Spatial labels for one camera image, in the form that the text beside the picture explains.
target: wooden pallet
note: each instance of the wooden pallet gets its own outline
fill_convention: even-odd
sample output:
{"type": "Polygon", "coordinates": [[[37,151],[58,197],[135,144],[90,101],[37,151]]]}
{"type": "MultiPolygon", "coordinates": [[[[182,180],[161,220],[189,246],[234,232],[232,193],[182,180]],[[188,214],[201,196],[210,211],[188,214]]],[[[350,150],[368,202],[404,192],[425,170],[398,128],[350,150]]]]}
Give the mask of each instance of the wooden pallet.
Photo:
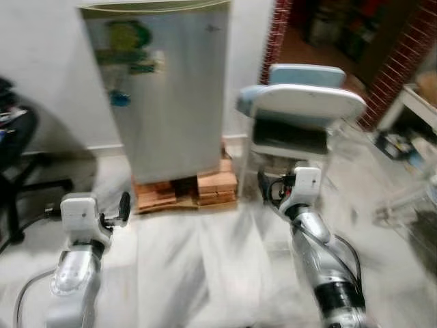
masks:
{"type": "Polygon", "coordinates": [[[217,172],[153,184],[137,184],[132,181],[132,184],[137,195],[138,213],[161,210],[225,210],[237,205],[237,179],[229,158],[221,160],[217,172]]]}

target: brick wall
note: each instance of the brick wall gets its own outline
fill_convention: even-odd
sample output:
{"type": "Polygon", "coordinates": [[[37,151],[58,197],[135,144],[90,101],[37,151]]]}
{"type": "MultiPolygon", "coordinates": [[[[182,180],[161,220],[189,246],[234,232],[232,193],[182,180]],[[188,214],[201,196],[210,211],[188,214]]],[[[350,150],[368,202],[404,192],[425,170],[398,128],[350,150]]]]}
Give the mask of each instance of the brick wall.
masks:
{"type": "MultiPolygon", "coordinates": [[[[376,126],[402,85],[408,82],[437,40],[437,0],[420,2],[418,10],[411,14],[373,85],[369,87],[369,96],[365,99],[367,110],[358,120],[365,130],[376,126]]],[[[291,7],[292,0],[277,0],[275,3],[260,83],[268,82],[268,68],[278,60],[291,7]]]]}

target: black office chair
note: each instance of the black office chair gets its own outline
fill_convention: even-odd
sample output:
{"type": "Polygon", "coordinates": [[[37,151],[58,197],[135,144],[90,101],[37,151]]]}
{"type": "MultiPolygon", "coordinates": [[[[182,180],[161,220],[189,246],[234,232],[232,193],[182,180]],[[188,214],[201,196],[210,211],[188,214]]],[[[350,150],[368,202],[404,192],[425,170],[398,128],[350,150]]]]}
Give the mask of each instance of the black office chair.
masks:
{"type": "MultiPolygon", "coordinates": [[[[15,95],[10,91],[12,84],[0,78],[0,112],[5,106],[16,106],[15,95]]],[[[26,113],[9,123],[0,125],[0,129],[7,130],[0,139],[0,208],[8,208],[8,230],[11,243],[21,243],[24,233],[18,222],[16,201],[18,194],[23,191],[35,191],[46,188],[62,187],[66,192],[73,189],[71,179],[42,182],[25,185],[26,179],[40,165],[48,165],[50,159],[45,154],[33,156],[26,168],[13,180],[8,180],[4,171],[19,163],[21,154],[31,141],[38,125],[38,117],[35,111],[26,106],[19,106],[26,113]]]]}

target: fridge door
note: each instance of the fridge door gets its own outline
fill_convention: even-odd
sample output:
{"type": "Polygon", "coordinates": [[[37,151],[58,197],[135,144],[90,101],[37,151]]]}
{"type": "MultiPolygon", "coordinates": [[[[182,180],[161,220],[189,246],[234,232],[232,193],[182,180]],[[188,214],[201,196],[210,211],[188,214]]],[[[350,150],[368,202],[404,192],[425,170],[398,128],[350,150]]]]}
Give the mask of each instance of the fridge door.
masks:
{"type": "Polygon", "coordinates": [[[228,1],[81,8],[133,178],[218,166],[228,1]]]}

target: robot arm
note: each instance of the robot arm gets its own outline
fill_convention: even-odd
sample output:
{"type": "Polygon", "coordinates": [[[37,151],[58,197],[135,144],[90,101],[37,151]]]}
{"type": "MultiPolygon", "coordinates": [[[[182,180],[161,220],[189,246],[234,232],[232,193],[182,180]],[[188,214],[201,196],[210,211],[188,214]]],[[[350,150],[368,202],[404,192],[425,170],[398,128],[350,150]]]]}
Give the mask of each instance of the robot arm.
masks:
{"type": "MultiPolygon", "coordinates": [[[[342,254],[333,247],[334,239],[339,238],[350,247],[358,260],[356,252],[347,241],[333,236],[313,209],[320,193],[320,169],[297,167],[294,174],[286,175],[282,181],[283,197],[277,208],[290,223],[293,247],[319,304],[323,327],[377,327],[366,315],[361,277],[356,277],[341,259],[342,254]]],[[[272,201],[271,186],[263,194],[266,200],[272,201]]]]}
{"type": "Polygon", "coordinates": [[[94,301],[100,287],[100,261],[111,246],[113,226],[125,226],[130,196],[123,193],[119,215],[107,219],[98,211],[90,193],[71,193],[61,203],[69,248],[61,254],[51,280],[52,306],[47,328],[90,328],[94,324],[94,301]]]}

